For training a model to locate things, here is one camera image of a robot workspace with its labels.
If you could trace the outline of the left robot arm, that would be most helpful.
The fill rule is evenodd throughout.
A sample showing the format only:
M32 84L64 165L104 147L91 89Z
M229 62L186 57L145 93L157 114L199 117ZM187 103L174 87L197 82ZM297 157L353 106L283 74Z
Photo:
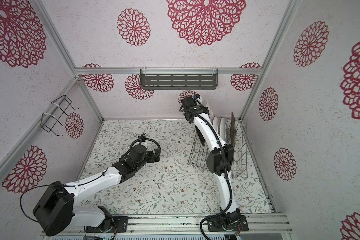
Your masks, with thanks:
M116 223L106 207L81 208L77 205L104 189L133 178L147 163L159 162L160 155L160 144L141 134L127 152L104 171L76 182L62 184L56 181L49 185L35 206L33 215L48 237L71 227L110 232Z

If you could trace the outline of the white square plate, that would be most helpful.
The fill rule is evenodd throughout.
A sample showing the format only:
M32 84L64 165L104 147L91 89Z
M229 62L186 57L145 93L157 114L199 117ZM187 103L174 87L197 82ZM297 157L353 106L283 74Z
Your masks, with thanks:
M208 112L209 112L209 119L210 119L210 121L213 123L214 113L213 113L211 104L210 104L210 102L209 102L208 99L206 99L205 101L206 101L205 107L208 109Z

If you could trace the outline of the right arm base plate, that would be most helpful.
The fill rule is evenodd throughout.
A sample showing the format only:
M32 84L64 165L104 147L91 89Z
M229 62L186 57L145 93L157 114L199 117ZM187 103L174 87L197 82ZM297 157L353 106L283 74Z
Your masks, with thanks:
M222 216L207 220L209 232L247 232L249 225L244 215L234 217L234 220L224 219Z

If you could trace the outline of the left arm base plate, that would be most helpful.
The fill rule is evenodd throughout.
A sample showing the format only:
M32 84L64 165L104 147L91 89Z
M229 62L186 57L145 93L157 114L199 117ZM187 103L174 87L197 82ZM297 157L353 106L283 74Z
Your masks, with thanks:
M85 233L125 233L129 217L114 216L113 219L105 218L98 227L85 227Z

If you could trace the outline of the black square floral plate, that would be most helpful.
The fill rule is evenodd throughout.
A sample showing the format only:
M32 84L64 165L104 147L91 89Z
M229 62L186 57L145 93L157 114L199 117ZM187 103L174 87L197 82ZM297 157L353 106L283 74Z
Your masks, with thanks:
M197 135L199 137L201 145L204 147L205 146L205 138L204 138L204 136L202 135L202 133L200 131L197 131Z

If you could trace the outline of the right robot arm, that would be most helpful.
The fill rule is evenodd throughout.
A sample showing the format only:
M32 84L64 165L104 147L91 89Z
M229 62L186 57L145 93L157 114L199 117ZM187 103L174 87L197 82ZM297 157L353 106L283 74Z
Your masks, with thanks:
M179 111L183 113L189 123L194 124L202 145L207 145L209 149L206 164L218 184L221 208L220 213L209 219L219 221L221 225L233 224L240 219L240 210L235 201L231 184L234 147L227 144L214 128L209 110L202 104L200 95L196 94L182 99Z

